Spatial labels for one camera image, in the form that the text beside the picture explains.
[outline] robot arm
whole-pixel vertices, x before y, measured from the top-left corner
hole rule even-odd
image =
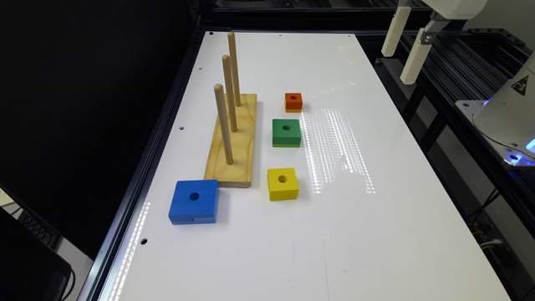
[[[487,138],[535,160],[535,55],[472,117]]]
[[[415,44],[412,46],[407,63],[401,73],[401,81],[404,84],[413,84],[424,65],[427,54],[431,50],[431,45],[436,35],[451,20],[467,20],[474,18],[483,10],[487,0],[423,0],[424,3],[433,8],[431,21],[425,28],[418,32]],[[390,57],[394,54],[395,48],[400,41],[401,33],[409,17],[410,1],[400,0],[396,15],[392,19],[389,32],[386,35],[383,46],[383,55]]]

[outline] square block with hole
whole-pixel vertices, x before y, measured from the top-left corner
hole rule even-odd
[[[284,109],[287,113],[301,112],[303,109],[303,98],[301,93],[286,93],[284,98]]]
[[[301,128],[299,120],[273,120],[273,147],[299,147]]]
[[[298,198],[299,185],[293,168],[267,170],[269,201],[295,200]]]
[[[178,181],[169,210],[173,225],[216,222],[217,180]]]

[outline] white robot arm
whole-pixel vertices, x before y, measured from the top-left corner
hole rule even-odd
[[[483,10],[487,0],[423,0],[434,12],[431,21],[425,28],[421,28],[412,46],[407,63],[401,73],[401,81],[404,84],[413,84],[424,65],[427,54],[436,35],[451,20],[467,20],[474,18]],[[395,48],[400,41],[401,33],[410,13],[410,1],[400,0],[396,15],[392,19],[389,32],[386,35],[382,53],[385,57],[394,54]]]
[[[513,168],[535,167],[535,56],[489,100],[458,100],[457,108]]]

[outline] blue block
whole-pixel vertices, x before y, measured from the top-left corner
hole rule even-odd
[[[173,225],[216,222],[217,180],[178,181],[169,210]]]

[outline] wooden base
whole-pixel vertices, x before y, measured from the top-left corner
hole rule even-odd
[[[211,139],[204,180],[218,180],[219,187],[248,188],[251,186],[257,95],[241,94],[240,100],[242,105],[236,107],[237,132],[231,132],[234,163],[228,165],[225,161],[219,117]]]

